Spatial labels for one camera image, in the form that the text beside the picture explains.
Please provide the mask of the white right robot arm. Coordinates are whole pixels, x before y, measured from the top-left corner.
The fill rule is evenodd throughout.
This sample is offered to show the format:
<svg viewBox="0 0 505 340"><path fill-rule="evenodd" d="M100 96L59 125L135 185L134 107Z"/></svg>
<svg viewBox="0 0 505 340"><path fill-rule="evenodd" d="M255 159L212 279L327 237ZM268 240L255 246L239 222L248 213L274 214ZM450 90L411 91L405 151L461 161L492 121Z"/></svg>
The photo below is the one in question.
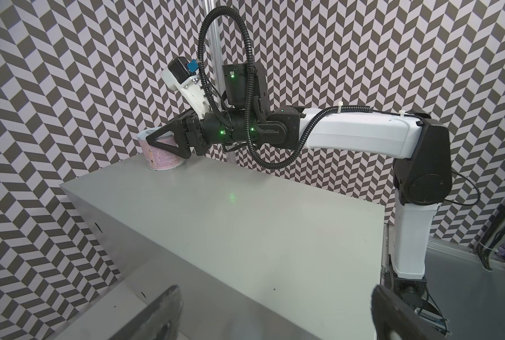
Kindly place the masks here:
<svg viewBox="0 0 505 340"><path fill-rule="evenodd" d="M224 66L226 93L209 101L211 83L195 62L176 59L162 73L166 86L189 102L190 110L154 130L151 147L183 159L203 155L212 145L381 154L394 159L394 236L389 248L393 292L420 305L427 291L425 254L432 220L452 188L449 132L422 113L381 113L368 106L329 109L268 108L266 72L260 64Z"/></svg>

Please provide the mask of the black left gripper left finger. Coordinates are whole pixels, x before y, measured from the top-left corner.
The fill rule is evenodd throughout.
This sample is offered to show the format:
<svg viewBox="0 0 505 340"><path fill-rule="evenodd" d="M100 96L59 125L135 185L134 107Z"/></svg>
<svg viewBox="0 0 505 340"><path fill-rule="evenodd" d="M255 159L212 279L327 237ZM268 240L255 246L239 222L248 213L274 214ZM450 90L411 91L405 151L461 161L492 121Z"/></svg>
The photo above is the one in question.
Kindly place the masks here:
<svg viewBox="0 0 505 340"><path fill-rule="evenodd" d="M110 339L177 339L182 311L183 296L180 287L170 286Z"/></svg>

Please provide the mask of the pink labelled can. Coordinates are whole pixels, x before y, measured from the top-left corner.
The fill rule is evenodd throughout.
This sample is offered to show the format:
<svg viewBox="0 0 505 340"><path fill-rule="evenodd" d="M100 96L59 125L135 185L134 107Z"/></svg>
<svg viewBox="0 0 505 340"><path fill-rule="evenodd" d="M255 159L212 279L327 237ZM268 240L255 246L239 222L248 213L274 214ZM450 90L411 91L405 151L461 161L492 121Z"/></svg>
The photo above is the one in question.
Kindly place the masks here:
<svg viewBox="0 0 505 340"><path fill-rule="evenodd" d="M185 159L160 148L148 144L146 138L156 132L158 128L152 127L137 134L137 138L146 159L148 168L155 171L174 169L185 163Z"/></svg>

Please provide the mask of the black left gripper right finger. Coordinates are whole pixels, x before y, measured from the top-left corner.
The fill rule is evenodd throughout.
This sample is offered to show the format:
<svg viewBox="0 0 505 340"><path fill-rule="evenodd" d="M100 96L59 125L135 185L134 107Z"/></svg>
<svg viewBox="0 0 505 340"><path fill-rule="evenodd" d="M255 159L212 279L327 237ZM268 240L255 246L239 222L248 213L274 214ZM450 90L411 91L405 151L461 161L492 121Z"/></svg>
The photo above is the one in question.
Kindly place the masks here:
<svg viewBox="0 0 505 340"><path fill-rule="evenodd" d="M445 339L394 292L377 285L372 292L372 320L378 339Z"/></svg>

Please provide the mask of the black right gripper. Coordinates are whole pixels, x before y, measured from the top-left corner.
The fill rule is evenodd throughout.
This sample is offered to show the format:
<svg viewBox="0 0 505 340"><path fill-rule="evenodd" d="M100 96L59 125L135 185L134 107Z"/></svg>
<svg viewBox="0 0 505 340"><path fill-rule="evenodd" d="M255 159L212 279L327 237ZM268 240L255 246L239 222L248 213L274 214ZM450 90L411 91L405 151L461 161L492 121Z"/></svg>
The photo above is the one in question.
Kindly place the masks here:
<svg viewBox="0 0 505 340"><path fill-rule="evenodd" d="M146 142L184 160L189 159L192 152L197 156L205 156L208 152L202 121L194 111L186 111L156 128L146 137Z"/></svg>

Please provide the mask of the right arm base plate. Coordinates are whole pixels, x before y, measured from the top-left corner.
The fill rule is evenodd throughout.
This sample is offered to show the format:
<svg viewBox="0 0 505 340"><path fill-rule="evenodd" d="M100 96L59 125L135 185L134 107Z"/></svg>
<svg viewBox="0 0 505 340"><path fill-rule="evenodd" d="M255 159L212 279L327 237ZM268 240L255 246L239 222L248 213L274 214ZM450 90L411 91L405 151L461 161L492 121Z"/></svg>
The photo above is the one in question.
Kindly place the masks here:
<svg viewBox="0 0 505 340"><path fill-rule="evenodd" d="M391 279L391 289L415 314L441 333L443 337L450 334L448 320L442 316L437 303L431 296L426 277L412 280L394 276Z"/></svg>

